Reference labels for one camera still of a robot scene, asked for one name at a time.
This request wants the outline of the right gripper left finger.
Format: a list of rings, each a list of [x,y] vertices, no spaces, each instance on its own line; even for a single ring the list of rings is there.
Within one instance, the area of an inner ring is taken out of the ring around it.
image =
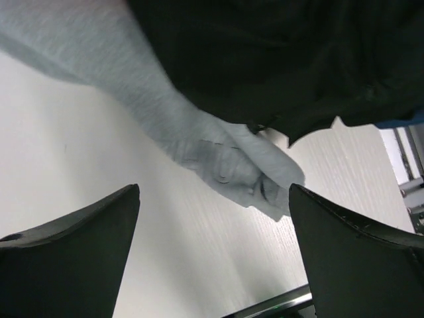
[[[1,239],[2,317],[112,317],[140,209],[131,184]]]

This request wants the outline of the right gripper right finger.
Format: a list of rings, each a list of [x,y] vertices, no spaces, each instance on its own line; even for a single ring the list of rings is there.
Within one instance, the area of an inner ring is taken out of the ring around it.
[[[318,317],[422,317],[423,237],[293,184],[293,222]]]

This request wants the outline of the black cloth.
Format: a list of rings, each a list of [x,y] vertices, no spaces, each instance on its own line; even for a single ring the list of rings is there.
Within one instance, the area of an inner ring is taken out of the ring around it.
[[[290,142],[423,108],[422,1],[129,1],[198,109]]]

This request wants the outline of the grey cloth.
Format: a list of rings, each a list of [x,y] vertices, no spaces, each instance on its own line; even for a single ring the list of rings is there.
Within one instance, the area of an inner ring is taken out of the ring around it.
[[[1,49],[120,102],[175,163],[275,221],[289,215],[297,163],[244,125],[196,109],[168,81],[123,1],[2,1]]]

